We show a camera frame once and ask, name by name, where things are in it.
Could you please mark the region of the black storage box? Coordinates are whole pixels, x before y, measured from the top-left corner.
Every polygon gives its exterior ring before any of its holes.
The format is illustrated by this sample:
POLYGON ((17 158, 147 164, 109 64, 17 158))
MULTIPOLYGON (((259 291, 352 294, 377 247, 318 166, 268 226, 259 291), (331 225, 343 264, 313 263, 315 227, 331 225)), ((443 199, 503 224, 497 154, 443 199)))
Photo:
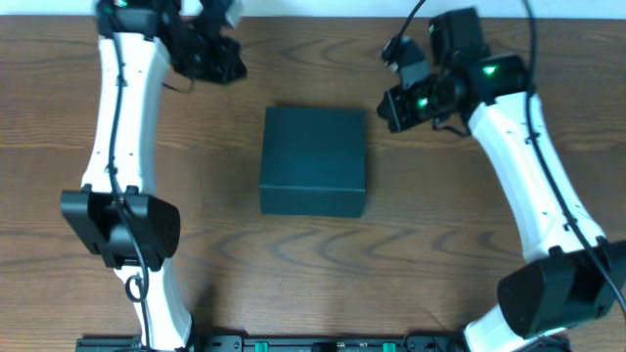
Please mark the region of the black storage box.
POLYGON ((366 202, 362 110, 268 107, 260 211, 359 218, 366 202))

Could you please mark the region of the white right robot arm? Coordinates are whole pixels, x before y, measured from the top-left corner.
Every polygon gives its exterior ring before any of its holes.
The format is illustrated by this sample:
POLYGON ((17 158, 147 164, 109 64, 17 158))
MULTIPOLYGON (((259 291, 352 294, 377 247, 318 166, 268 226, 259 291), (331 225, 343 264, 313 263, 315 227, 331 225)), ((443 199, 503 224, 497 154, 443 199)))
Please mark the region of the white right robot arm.
POLYGON ((399 77, 378 106, 393 133, 429 123, 483 148, 513 212, 524 265, 499 281, 497 303, 450 340, 451 351, 564 351, 560 334, 604 317, 625 297, 625 244, 611 242, 577 196, 536 90, 537 57, 495 55, 468 7, 432 18, 432 54, 404 31, 381 58, 399 77))

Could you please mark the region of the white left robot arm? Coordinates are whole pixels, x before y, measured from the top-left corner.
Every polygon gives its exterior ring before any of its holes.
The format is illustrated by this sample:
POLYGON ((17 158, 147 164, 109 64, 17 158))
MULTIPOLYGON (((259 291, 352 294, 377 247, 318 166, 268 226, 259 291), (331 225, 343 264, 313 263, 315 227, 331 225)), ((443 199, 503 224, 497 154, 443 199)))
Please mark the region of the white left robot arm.
POLYGON ((63 191, 61 212, 87 250, 122 280, 138 316, 136 336, 85 336, 80 351, 211 351, 217 338, 194 330, 173 267, 181 219, 156 194, 160 96, 169 72, 191 82, 243 79, 238 41, 223 34, 240 21, 235 0, 205 1, 192 19, 177 1, 100 1, 95 6, 101 63, 97 129, 80 188, 63 191))

